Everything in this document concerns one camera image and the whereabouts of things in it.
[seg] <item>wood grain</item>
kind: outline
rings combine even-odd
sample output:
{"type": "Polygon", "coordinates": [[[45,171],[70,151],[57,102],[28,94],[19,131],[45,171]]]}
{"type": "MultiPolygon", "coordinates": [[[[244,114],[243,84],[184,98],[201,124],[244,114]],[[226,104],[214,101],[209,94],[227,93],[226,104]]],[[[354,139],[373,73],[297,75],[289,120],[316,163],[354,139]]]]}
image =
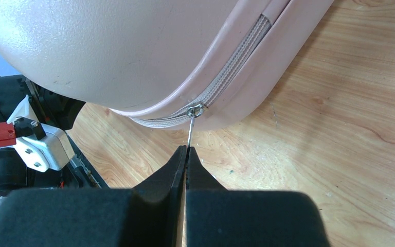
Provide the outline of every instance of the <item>wood grain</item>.
{"type": "MultiPolygon", "coordinates": [[[[70,134],[111,187],[187,139],[93,104],[70,134]]],[[[334,246],[395,246],[395,1],[336,1],[267,100],[194,145],[227,188],[307,193],[334,246]]]]}

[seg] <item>zipper tape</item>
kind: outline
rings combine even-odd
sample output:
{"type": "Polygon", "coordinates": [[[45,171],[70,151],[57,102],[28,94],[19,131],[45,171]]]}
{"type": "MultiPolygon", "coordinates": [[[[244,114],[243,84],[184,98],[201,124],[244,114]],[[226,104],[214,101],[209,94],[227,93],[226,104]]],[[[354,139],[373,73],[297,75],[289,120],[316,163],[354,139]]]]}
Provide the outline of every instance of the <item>zipper tape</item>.
{"type": "Polygon", "coordinates": [[[215,100],[225,91],[238,71],[250,57],[252,52],[268,33],[272,27],[268,18],[260,15],[251,30],[244,37],[240,45],[234,51],[228,62],[213,79],[205,90],[199,94],[196,99],[172,113],[170,116],[157,119],[138,119],[131,118],[134,122],[149,128],[168,128],[183,124],[190,120],[187,111],[190,107],[202,104],[207,108],[215,102],[215,100]]]}

